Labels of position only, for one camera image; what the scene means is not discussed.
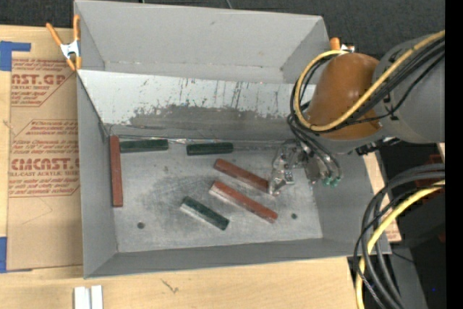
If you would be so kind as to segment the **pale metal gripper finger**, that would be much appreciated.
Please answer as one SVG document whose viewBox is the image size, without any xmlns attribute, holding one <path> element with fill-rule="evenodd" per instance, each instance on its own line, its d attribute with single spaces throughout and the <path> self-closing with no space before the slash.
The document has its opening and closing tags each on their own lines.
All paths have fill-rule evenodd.
<svg viewBox="0 0 463 309">
<path fill-rule="evenodd" d="M 284 172 L 282 170 L 274 169 L 271 172 L 271 177 L 268 183 L 269 192 L 281 192 L 284 186 Z"/>
<path fill-rule="evenodd" d="M 294 184 L 294 175 L 293 172 L 284 172 L 284 186 L 281 188 L 281 192 L 284 191 L 289 186 Z M 273 196 L 280 195 L 281 192 L 272 192 Z"/>
</svg>

